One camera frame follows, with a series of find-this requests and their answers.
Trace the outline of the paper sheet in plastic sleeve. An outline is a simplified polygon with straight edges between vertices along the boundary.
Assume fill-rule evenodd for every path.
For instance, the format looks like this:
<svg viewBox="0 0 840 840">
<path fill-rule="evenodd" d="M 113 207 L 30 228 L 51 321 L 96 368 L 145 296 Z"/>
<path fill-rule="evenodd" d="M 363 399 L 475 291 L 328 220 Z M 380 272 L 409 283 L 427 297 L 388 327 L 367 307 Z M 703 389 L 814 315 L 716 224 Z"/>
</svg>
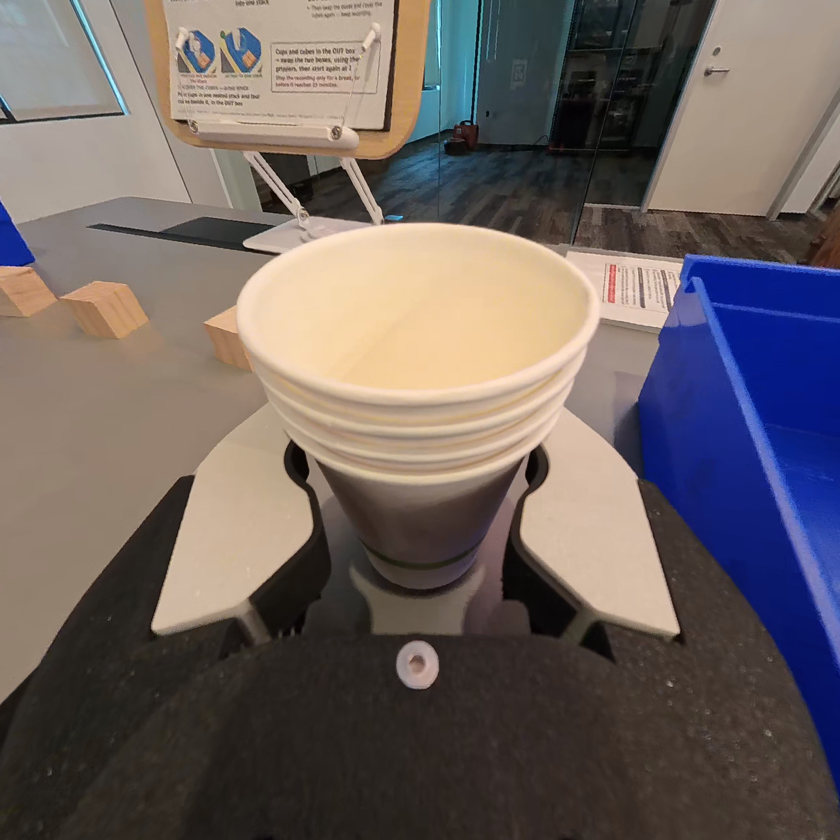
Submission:
<svg viewBox="0 0 840 840">
<path fill-rule="evenodd" d="M 601 299 L 601 321 L 658 333 L 680 284 L 681 259 L 571 249 L 566 258 L 581 270 Z"/>
</svg>

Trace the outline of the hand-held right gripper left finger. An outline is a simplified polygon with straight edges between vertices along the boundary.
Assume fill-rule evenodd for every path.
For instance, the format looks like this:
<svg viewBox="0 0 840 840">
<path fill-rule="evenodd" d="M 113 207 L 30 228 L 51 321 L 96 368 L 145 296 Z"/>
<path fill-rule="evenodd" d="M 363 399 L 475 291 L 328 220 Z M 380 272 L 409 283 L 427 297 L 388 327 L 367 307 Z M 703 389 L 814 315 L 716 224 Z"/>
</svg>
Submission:
<svg viewBox="0 0 840 840">
<path fill-rule="evenodd" d="M 309 472 L 271 406 L 213 448 L 188 494 L 156 636 L 229 619 L 265 643 L 299 624 L 323 590 L 323 520 Z"/>
</svg>

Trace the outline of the blue plastic bin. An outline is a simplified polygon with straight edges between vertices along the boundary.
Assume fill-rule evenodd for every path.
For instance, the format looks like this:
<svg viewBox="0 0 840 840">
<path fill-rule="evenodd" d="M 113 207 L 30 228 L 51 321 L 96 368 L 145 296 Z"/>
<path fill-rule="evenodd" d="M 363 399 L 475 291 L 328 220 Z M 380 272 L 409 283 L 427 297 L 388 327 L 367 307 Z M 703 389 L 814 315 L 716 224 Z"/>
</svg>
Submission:
<svg viewBox="0 0 840 840">
<path fill-rule="evenodd" d="M 32 265 L 35 262 L 35 256 L 2 203 L 0 203 L 0 217 L 0 266 L 23 267 Z"/>
<path fill-rule="evenodd" d="M 686 257 L 638 412 L 646 478 L 769 630 L 838 783 L 838 270 Z"/>
</svg>

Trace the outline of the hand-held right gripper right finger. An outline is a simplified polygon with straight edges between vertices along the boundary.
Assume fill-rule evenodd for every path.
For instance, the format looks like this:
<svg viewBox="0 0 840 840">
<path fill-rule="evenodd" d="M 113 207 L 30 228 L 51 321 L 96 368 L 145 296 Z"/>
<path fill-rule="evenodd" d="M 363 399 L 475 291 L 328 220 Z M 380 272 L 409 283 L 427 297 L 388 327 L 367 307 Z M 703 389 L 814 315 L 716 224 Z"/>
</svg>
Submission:
<svg viewBox="0 0 840 840">
<path fill-rule="evenodd" d="M 577 416 L 562 413 L 534 451 L 539 468 L 520 498 L 515 544 L 575 615 L 563 636 L 581 642 L 595 623 L 672 641 L 676 609 L 638 479 Z"/>
</svg>

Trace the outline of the instruction sheet on wooden stand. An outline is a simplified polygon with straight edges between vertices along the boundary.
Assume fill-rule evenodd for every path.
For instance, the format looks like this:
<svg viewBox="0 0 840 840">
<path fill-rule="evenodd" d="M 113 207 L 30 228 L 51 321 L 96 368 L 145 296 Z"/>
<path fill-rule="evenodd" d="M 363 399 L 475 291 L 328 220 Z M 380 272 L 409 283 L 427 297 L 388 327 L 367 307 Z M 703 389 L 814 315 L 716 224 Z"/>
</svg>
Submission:
<svg viewBox="0 0 840 840">
<path fill-rule="evenodd" d="M 284 204 L 290 220 L 245 241 L 252 250 L 284 254 L 318 238 L 368 226 L 311 216 L 269 166 L 266 154 L 306 154 L 336 158 L 362 200 L 371 224 L 385 216 L 361 172 L 358 160 L 383 160 L 398 152 L 412 134 L 421 108 L 427 47 L 429 2 L 397 2 L 389 88 L 390 122 L 384 130 L 348 129 L 341 125 L 182 121 L 172 117 L 169 41 L 163 2 L 144 2 L 154 75 L 166 124 L 179 140 L 204 149 L 241 151 L 253 172 Z"/>
</svg>

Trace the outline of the white door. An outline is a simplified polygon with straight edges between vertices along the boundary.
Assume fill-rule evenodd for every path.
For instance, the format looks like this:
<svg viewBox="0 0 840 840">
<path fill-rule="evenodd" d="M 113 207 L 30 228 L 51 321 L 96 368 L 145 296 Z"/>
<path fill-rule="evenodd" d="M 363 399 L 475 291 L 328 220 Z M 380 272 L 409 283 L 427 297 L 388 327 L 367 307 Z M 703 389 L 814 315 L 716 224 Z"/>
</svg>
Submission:
<svg viewBox="0 0 840 840">
<path fill-rule="evenodd" d="M 766 215 L 838 94 L 838 1 L 715 2 L 644 208 Z"/>
</svg>

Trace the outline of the framed wall window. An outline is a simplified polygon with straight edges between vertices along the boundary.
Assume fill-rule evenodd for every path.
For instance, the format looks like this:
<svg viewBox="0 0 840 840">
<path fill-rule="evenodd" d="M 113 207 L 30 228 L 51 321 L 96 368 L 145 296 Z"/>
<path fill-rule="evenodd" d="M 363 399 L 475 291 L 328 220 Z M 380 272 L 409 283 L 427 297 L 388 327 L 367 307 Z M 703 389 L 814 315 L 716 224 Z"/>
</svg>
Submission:
<svg viewBox="0 0 840 840">
<path fill-rule="evenodd" d="M 2 123 L 127 113 L 80 2 L 1 2 Z"/>
</svg>

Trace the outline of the wooden cube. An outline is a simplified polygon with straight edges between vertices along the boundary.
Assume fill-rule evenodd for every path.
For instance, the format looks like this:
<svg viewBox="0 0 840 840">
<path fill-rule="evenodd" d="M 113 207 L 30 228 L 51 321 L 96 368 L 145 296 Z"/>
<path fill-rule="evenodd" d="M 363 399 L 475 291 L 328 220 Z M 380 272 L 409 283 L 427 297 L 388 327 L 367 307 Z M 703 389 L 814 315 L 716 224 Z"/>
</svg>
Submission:
<svg viewBox="0 0 840 840">
<path fill-rule="evenodd" d="M 238 334 L 236 306 L 206 320 L 203 326 L 217 360 L 242 371 L 254 371 L 250 355 Z"/>
<path fill-rule="evenodd" d="M 28 318 L 51 307 L 56 295 L 30 266 L 1 266 L 1 316 Z"/>
<path fill-rule="evenodd" d="M 121 282 L 93 282 L 62 297 L 82 331 L 96 338 L 121 340 L 149 317 L 131 288 Z"/>
</svg>

